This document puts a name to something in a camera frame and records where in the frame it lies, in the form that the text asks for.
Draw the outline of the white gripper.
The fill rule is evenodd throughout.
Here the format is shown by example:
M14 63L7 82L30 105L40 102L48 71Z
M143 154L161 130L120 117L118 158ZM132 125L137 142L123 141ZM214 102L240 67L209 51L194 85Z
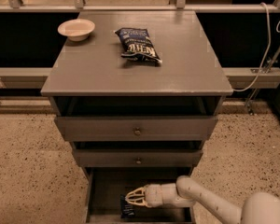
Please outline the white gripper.
M163 205L177 206L180 201L175 183L146 185L130 191L125 198L131 205L151 208Z

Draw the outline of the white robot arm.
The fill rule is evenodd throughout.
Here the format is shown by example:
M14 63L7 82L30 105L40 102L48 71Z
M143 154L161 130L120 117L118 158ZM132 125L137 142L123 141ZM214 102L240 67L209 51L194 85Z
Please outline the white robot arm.
M280 224L280 199L272 194L256 192L238 207L188 175L180 176L174 183L147 184L129 192L125 201L147 208L191 207L198 202L222 224Z

